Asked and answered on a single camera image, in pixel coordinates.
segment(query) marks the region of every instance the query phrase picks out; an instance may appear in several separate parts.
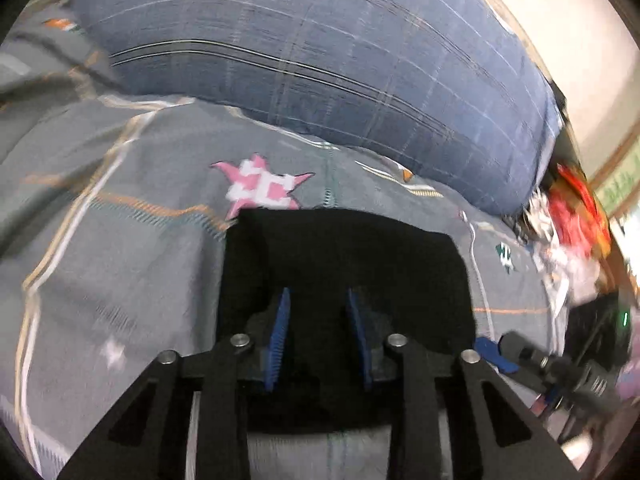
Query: black cloth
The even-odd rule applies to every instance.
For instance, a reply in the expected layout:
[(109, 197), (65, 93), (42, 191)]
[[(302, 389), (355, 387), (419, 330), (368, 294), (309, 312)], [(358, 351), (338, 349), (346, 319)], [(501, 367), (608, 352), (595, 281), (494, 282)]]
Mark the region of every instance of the black cloth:
[(250, 416), (250, 424), (263, 421), (263, 431), (387, 420), (380, 406), (394, 404), (388, 392), (366, 394), (359, 377), (345, 314), (349, 288), (365, 290), (395, 332), (431, 351), (455, 354), (473, 346), (466, 268), (443, 234), (354, 210), (242, 210), (227, 232), (218, 340), (243, 332), (284, 286), (291, 314), (280, 379)]

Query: blue pillow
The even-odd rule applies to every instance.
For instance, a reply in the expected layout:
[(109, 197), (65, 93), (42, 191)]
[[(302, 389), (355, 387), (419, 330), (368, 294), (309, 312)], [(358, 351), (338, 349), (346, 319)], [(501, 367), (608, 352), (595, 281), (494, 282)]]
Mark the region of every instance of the blue pillow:
[(510, 214), (545, 171), (549, 85), (483, 0), (71, 0), (127, 91), (363, 146)]

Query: metal screw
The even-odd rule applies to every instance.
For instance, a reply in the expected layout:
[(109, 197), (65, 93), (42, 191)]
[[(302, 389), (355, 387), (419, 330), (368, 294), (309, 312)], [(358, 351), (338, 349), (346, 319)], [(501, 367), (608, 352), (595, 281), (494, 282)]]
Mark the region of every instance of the metal screw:
[(475, 350), (463, 350), (462, 354), (460, 354), (462, 356), (462, 359), (473, 365), (475, 363), (479, 363), (480, 362), (480, 354), (478, 352), (476, 352)]
[(231, 336), (231, 344), (236, 348), (247, 346), (251, 342), (251, 338), (247, 334), (235, 334)]
[(406, 345), (407, 338), (402, 334), (391, 334), (386, 338), (386, 342), (389, 344), (389, 346), (400, 348), (401, 346)]
[(170, 365), (178, 358), (175, 350), (162, 350), (156, 359), (163, 365)]

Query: triangular cutout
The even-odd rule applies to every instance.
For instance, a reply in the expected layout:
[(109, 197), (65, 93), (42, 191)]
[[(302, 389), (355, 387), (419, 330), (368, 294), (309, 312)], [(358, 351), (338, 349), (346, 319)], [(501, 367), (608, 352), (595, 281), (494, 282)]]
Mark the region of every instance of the triangular cutout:
[(520, 420), (509, 403), (491, 383), (482, 383), (482, 394), (486, 402), (495, 441), (500, 447), (508, 447), (531, 438), (531, 431)]
[(156, 394), (156, 383), (146, 384), (119, 420), (109, 430), (108, 439), (121, 446), (136, 447), (142, 443), (146, 421), (151, 411), (151, 403)]

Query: gray bedsheet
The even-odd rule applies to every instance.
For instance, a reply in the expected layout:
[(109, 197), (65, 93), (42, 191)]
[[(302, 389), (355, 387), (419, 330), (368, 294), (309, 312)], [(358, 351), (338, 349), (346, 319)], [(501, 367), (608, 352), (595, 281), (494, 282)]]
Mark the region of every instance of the gray bedsheet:
[[(241, 206), (353, 208), (446, 233), (478, 333), (548, 346), (542, 282), (499, 220), (367, 150), (193, 98), (117, 94), (81, 32), (41, 25), (60, 16), (0, 48), (0, 415), (46, 480), (159, 351), (210, 348)], [(383, 479), (388, 429), (252, 435), (250, 451), (252, 478)]]

